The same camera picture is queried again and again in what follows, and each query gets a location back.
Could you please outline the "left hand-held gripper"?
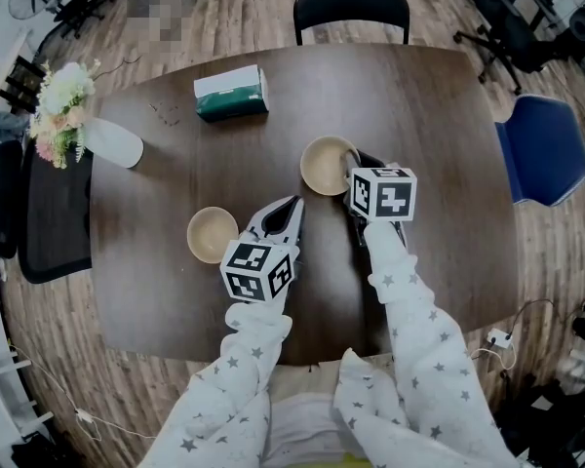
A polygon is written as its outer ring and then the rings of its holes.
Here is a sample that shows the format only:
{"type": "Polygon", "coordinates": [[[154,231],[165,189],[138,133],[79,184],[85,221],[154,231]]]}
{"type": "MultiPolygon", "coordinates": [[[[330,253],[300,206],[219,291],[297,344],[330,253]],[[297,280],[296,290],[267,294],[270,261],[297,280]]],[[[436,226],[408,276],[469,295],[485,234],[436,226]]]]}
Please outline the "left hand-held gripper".
{"type": "Polygon", "coordinates": [[[228,243],[220,263],[231,298],[270,303],[287,295],[296,279],[304,217],[305,202],[299,195],[272,202],[253,215],[240,237],[228,243]]]}

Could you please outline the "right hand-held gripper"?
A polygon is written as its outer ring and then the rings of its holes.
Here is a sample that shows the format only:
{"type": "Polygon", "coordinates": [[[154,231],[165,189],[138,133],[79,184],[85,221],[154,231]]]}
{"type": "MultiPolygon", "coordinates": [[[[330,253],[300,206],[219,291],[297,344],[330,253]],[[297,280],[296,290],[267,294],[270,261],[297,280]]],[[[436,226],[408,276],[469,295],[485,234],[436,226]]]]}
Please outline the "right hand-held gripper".
{"type": "Polygon", "coordinates": [[[341,160],[349,186],[344,205],[357,246],[367,246],[364,230],[368,225],[387,222],[393,225],[407,247],[402,223],[413,220],[417,177],[396,162],[386,163],[362,150],[348,149],[341,160]]]}

